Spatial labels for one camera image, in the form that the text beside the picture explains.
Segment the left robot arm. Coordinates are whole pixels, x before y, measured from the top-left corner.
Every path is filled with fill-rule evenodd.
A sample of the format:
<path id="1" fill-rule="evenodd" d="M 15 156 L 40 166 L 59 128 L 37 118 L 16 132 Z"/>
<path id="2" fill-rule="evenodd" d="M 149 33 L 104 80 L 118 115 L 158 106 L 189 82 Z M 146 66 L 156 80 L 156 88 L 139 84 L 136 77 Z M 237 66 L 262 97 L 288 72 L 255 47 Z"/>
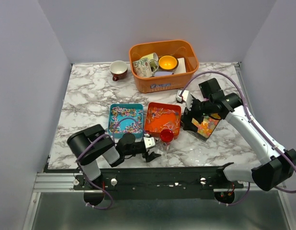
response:
<path id="1" fill-rule="evenodd" d="M 76 157 L 76 164 L 85 175 L 84 183 L 90 189 L 101 185 L 102 173 L 97 163 L 100 156 L 111 167 L 123 163 L 127 156 L 141 154 L 146 162 L 160 157 L 160 154 L 152 151 L 156 146 L 156 140 L 152 136 L 145 134 L 141 141 L 136 142 L 135 135 L 127 132 L 115 142 L 99 124 L 72 134 L 67 139 L 67 144 Z"/>

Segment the clear plastic jar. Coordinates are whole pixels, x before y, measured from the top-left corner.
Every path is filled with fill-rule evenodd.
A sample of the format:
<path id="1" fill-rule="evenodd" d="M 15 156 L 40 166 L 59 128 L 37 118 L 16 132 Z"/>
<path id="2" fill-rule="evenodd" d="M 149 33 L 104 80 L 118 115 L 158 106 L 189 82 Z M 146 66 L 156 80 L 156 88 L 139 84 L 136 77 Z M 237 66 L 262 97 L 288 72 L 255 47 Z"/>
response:
<path id="1" fill-rule="evenodd" d="M 171 148 L 171 142 L 164 142 L 161 139 L 158 141 L 158 149 L 163 152 L 168 152 Z"/>

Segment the gold tin candy tray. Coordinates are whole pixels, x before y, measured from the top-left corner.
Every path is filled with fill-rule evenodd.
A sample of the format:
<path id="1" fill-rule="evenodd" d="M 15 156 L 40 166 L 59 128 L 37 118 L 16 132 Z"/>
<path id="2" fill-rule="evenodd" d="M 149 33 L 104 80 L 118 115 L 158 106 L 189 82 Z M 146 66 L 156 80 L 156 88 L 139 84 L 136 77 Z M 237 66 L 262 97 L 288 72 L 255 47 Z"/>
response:
<path id="1" fill-rule="evenodd" d="M 221 119 L 218 114 L 204 116 L 201 123 L 199 123 L 197 119 L 192 118 L 191 123 L 187 127 L 187 132 L 202 141 L 207 141 L 214 132 L 220 120 Z"/>

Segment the orange candy tray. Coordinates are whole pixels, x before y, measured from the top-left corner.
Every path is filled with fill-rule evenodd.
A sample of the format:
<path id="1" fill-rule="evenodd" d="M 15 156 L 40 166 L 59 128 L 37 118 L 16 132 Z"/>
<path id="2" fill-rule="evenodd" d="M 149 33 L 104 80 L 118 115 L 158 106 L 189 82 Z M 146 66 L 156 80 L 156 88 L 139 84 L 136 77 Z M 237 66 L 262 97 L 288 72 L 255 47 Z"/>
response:
<path id="1" fill-rule="evenodd" d="M 148 104 L 144 130 L 159 138 L 161 131 L 169 129 L 173 138 L 177 139 L 180 133 L 182 109 L 179 105 L 150 102 Z"/>

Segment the red jar lid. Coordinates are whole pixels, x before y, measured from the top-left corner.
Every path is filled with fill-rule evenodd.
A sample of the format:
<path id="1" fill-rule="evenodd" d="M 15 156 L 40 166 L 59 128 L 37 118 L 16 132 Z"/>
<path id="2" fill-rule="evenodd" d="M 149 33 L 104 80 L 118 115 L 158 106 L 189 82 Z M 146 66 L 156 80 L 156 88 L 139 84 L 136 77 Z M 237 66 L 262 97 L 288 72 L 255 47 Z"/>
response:
<path id="1" fill-rule="evenodd" d="M 174 133 L 169 129 L 164 129 L 160 132 L 160 140 L 169 143 L 174 140 Z"/>

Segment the orange plastic bin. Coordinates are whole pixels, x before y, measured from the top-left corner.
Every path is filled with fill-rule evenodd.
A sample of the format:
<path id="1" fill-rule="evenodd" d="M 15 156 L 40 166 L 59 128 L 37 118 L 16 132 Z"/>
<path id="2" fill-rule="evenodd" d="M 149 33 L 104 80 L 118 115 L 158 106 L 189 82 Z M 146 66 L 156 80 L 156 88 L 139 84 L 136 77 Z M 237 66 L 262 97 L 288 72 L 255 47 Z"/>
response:
<path id="1" fill-rule="evenodd" d="M 183 88 L 199 68 L 199 62 L 193 47 L 184 40 L 157 41 L 134 45 L 129 50 L 129 61 L 134 62 L 150 53 L 156 53 L 159 57 L 172 55 L 176 58 L 184 58 L 186 72 L 142 78 L 136 74 L 134 67 L 131 67 L 136 87 L 140 93 Z"/>

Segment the teal candy tray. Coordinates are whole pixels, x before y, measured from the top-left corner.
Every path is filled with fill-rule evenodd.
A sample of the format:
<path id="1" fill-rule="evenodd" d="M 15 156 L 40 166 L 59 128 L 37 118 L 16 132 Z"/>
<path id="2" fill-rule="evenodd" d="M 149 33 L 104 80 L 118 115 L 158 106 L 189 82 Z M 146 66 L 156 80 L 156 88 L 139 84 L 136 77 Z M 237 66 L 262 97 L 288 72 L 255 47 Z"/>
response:
<path id="1" fill-rule="evenodd" d="M 144 106 L 138 103 L 117 103 L 110 106 L 107 132 L 114 138 L 132 133 L 141 138 L 143 132 Z"/>

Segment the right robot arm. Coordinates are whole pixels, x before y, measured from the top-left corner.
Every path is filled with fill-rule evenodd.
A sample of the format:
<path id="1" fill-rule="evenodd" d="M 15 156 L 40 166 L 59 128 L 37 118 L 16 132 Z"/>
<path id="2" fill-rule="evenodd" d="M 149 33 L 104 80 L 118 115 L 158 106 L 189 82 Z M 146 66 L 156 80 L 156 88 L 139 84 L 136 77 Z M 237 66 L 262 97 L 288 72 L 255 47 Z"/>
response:
<path id="1" fill-rule="evenodd" d="M 269 191 L 278 189 L 279 184 L 296 173 L 296 151 L 287 150 L 256 121 L 246 106 L 242 92 L 224 94 L 215 78 L 202 82 L 199 87 L 205 101 L 196 99 L 186 89 L 177 92 L 176 101 L 186 105 L 181 117 L 183 128 L 195 132 L 193 119 L 201 123 L 204 116 L 217 114 L 242 135 L 259 160 L 256 166 L 235 163 L 223 166 L 221 172 L 215 175 L 219 187 L 225 188 L 232 181 L 242 181 Z"/>

